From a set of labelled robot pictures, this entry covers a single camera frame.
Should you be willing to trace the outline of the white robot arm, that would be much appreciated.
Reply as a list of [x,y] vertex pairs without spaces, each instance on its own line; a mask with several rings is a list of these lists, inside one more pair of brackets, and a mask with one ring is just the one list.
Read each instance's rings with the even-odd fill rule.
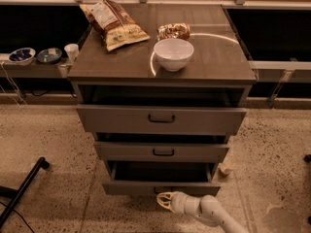
[[193,197],[181,191],[162,192],[156,201],[174,214],[192,216],[210,227],[220,226],[225,233],[249,233],[212,195]]

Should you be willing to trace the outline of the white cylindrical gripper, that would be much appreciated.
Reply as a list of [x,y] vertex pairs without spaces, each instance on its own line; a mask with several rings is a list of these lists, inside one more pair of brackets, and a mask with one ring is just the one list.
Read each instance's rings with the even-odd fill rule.
[[175,214],[188,216],[198,216],[201,214],[201,199],[189,196],[184,192],[161,192],[156,198],[159,199],[157,201],[159,206],[166,210],[171,210]]

